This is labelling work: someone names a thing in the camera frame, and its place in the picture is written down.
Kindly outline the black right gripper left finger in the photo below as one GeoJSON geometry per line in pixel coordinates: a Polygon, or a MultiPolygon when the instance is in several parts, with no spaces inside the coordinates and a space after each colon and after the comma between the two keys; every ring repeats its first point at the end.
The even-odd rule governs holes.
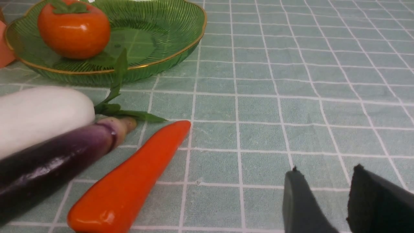
{"type": "Polygon", "coordinates": [[[297,167],[285,174],[282,215],[285,233],[338,232],[327,220],[297,167]]]}

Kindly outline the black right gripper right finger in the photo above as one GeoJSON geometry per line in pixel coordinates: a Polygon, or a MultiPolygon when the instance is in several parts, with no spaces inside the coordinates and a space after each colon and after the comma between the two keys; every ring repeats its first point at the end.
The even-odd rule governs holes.
{"type": "Polygon", "coordinates": [[[358,164],[354,167],[346,221],[353,233],[412,233],[413,194],[358,164]]]}

